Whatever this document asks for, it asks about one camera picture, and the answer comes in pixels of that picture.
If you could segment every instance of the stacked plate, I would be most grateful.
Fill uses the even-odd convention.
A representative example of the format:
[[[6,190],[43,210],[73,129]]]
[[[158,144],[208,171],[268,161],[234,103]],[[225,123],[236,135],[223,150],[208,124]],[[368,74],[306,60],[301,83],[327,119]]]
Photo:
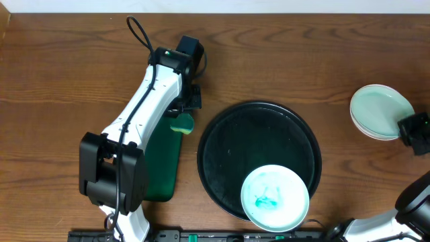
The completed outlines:
[[[397,122],[413,115],[414,109],[399,92],[385,85],[372,84],[354,93],[349,112],[355,126],[378,140],[399,137]]]

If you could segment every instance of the black tray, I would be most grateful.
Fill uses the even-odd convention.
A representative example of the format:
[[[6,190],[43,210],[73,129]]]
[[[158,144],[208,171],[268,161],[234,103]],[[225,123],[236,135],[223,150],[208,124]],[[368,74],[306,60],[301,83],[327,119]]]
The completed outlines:
[[[279,104],[247,102],[233,106],[209,123],[200,140],[197,164],[211,199],[229,214],[249,220],[241,204],[245,178],[263,165],[296,172],[315,193],[321,153],[308,125]]]

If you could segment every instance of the white wall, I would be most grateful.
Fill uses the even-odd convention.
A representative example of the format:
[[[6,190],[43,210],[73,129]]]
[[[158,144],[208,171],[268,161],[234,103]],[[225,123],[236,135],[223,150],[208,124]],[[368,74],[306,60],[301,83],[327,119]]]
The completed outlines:
[[[0,0],[11,13],[430,13],[430,0]]]

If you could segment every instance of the green switch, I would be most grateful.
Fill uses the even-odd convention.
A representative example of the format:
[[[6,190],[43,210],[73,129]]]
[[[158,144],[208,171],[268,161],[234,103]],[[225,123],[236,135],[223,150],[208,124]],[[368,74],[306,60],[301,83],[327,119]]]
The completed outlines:
[[[197,242],[197,235],[189,235],[188,242]]]

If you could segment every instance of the white bowl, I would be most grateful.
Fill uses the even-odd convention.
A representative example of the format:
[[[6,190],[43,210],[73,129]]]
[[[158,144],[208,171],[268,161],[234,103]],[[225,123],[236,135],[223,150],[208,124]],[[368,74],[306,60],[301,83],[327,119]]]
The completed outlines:
[[[275,233],[294,229],[309,209],[309,193],[302,179],[280,165],[252,171],[242,185],[241,202],[248,218]]]

